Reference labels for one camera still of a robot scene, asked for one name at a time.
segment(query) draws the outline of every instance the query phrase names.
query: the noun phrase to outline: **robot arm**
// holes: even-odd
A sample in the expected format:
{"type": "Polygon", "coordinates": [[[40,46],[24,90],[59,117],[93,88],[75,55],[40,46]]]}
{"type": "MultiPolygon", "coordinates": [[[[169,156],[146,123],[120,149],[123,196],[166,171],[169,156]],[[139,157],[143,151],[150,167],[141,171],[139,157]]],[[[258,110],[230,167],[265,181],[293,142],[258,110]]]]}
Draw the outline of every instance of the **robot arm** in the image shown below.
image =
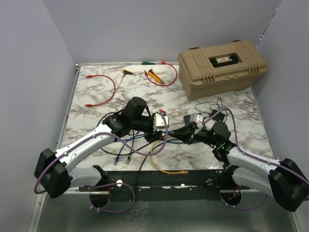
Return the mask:
{"type": "MultiPolygon", "coordinates": [[[[116,141],[113,134],[121,138],[131,130],[142,131],[148,141],[162,136],[160,129],[165,128],[163,114],[150,114],[146,102],[138,97],[131,99],[121,113],[115,113],[98,125],[93,131],[73,144],[52,152],[49,148],[39,157],[35,177],[51,198],[63,194],[68,188],[93,186],[106,173],[99,167],[76,169],[75,167],[92,153],[116,141]],[[144,110],[148,116],[142,116],[144,110]]],[[[164,116],[168,126],[168,117],[164,116]]]]}
{"type": "Polygon", "coordinates": [[[237,185],[264,192],[292,212],[309,196],[309,186],[296,175],[307,179],[292,160],[279,161],[245,151],[229,141],[231,132],[224,122],[215,122],[208,130],[203,126],[203,118],[192,114],[186,124],[170,135],[188,144],[198,141],[215,146],[214,156],[225,163],[226,174],[231,175],[237,185]]]}

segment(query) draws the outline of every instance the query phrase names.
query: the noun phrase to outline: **toolbox label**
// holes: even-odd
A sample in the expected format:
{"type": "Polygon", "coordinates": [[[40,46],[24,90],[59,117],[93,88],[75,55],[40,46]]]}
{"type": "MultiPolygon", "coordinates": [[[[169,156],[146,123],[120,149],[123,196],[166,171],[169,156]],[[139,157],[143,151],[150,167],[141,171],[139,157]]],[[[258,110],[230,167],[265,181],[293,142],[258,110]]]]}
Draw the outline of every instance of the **toolbox label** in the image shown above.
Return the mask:
{"type": "Polygon", "coordinates": [[[217,62],[228,61],[228,57],[217,58],[217,62]]]}

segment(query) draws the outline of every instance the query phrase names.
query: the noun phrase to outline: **red connector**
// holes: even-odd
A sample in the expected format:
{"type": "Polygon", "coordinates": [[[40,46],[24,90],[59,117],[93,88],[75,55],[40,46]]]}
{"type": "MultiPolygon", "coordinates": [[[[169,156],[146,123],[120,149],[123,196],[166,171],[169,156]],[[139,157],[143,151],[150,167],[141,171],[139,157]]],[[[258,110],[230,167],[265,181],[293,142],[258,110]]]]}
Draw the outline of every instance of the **red connector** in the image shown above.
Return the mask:
{"type": "Polygon", "coordinates": [[[163,115],[166,115],[166,112],[164,110],[159,109],[159,112],[163,113],[163,115]]]}

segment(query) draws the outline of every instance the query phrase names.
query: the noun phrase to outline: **table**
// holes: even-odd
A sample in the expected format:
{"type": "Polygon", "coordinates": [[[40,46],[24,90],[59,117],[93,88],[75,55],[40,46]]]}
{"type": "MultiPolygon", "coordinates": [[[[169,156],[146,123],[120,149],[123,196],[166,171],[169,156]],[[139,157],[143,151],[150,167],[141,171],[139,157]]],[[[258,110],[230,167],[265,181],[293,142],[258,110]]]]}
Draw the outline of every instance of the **table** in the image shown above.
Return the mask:
{"type": "MultiPolygon", "coordinates": [[[[67,125],[64,130],[62,146],[69,145],[85,136],[96,127],[102,116],[123,109],[134,96],[146,100],[152,113],[164,109],[169,116],[170,130],[182,127],[184,125],[183,116],[197,112],[195,109],[196,104],[210,101],[217,102],[217,99],[221,98],[223,104],[229,107],[235,115],[240,145],[253,153],[264,157],[272,157],[268,138],[250,88],[189,101],[179,79],[168,87],[160,87],[150,83],[144,75],[144,70],[151,68],[166,83],[171,82],[175,77],[175,71],[170,66],[160,64],[148,66],[118,63],[81,66],[67,125]],[[114,98],[102,106],[85,107],[85,104],[95,104],[107,100],[113,90],[112,82],[108,78],[100,76],[87,79],[86,76],[104,74],[112,78],[116,86],[118,86],[122,79],[122,69],[130,70],[134,72],[134,75],[127,75],[123,79],[114,98]]],[[[212,109],[216,108],[211,104],[205,103],[197,106],[197,108],[211,113],[210,107],[212,109]]],[[[229,116],[226,124],[230,131],[233,132],[232,120],[229,116]]],[[[230,139],[235,141],[233,133],[230,139]]],[[[144,139],[137,139],[134,147],[138,148],[144,144],[146,144],[144,139]]],[[[104,147],[104,149],[118,153],[121,146],[121,143],[113,143],[104,147]]],[[[149,149],[150,146],[142,151],[147,153],[149,149]]],[[[219,162],[211,151],[212,148],[202,143],[193,145],[167,144],[164,150],[154,157],[154,160],[164,170],[222,168],[223,163],[219,162]]],[[[123,150],[123,153],[128,152],[128,148],[123,150]]],[[[133,154],[129,164],[126,164],[126,157],[120,157],[118,164],[114,165],[115,157],[98,150],[82,161],[78,167],[87,168],[97,164],[106,171],[133,171],[139,169],[143,160],[143,156],[133,154]]],[[[146,160],[143,170],[155,170],[149,159],[146,160]]]]}

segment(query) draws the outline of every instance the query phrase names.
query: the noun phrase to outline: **tan toolbox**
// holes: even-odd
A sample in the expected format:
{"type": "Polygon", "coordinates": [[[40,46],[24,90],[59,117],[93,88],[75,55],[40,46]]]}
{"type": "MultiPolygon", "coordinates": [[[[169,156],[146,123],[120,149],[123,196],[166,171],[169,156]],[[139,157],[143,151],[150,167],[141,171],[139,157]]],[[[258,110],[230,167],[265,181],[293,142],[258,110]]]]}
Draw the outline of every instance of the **tan toolbox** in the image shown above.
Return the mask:
{"type": "Polygon", "coordinates": [[[191,48],[178,55],[178,62],[188,100],[248,88],[267,69],[249,40],[191,48]]]}

